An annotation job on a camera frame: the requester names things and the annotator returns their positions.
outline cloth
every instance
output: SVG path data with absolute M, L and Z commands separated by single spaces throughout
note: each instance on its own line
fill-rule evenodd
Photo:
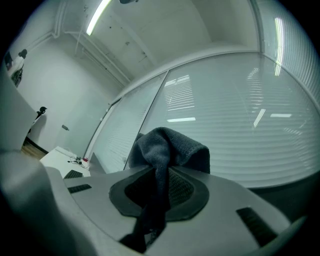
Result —
M 14 61 L 12 62 L 12 67 L 8 70 L 8 74 L 11 77 L 16 71 L 22 69 L 22 67 L 24 66 L 25 63 L 25 59 L 18 56 L 14 59 Z
M 120 242 L 138 252 L 146 250 L 143 236 L 158 237 L 166 226 L 165 213 L 169 209 L 168 167 L 183 166 L 210 173 L 209 149 L 201 143 L 169 128 L 155 128 L 146 135 L 138 134 L 128 157 L 129 167 L 150 165 L 155 168 L 157 194 L 142 209 L 133 233 Z
M 138 134 L 129 158 L 129 167 L 150 165 L 155 168 L 159 194 L 165 192 L 168 166 L 183 166 L 210 173 L 209 149 L 201 143 L 166 127 L 146 135 Z

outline black vent slot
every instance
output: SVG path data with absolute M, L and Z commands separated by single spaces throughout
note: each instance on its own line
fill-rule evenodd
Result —
M 81 178 L 84 175 L 76 170 L 69 171 L 63 179 Z
M 246 227 L 250 230 L 258 244 L 263 247 L 277 235 L 270 229 L 263 219 L 250 207 L 236 210 Z
M 77 192 L 84 191 L 84 190 L 88 190 L 88 189 L 91 189 L 91 186 L 88 184 L 68 187 L 70 194 L 77 193 Z

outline white desk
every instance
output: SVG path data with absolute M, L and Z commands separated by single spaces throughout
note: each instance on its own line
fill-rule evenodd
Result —
M 83 174 L 83 177 L 89 177 L 90 172 L 89 172 L 89 166 L 88 168 L 82 168 L 78 164 L 74 164 L 70 161 L 70 156 L 65 155 L 61 152 L 65 152 L 66 154 L 70 154 L 69 151 L 57 146 L 55 149 L 51 150 L 47 155 L 45 155 L 40 162 L 45 166 L 45 167 L 53 167 L 57 170 L 59 170 L 62 178 L 64 178 L 68 172 L 71 170 L 75 170 L 79 173 Z M 83 161 L 83 165 L 86 167 L 87 162 Z

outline cable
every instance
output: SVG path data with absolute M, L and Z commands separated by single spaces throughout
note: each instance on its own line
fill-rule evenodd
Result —
M 81 163 L 78 163 L 77 159 L 74 156 L 70 156 L 70 161 L 68 161 L 68 163 L 72 163 L 74 165 L 81 166 L 83 169 L 87 169 L 89 167 L 89 163 L 88 162 L 87 162 L 87 166 L 84 166 L 82 164 L 82 161 L 81 161 Z

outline window blinds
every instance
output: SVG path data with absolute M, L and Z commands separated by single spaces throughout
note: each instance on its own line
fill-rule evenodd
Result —
M 168 127 L 210 150 L 211 174 L 248 188 L 320 169 L 320 118 L 300 85 L 258 53 L 225 54 L 167 75 L 141 133 Z
M 108 173 L 122 171 L 164 74 L 126 94 L 102 128 L 92 151 Z
M 257 0 L 263 27 L 264 53 L 287 68 L 320 108 L 320 62 L 317 51 L 296 18 L 275 0 Z M 282 72 L 275 67 L 275 74 Z

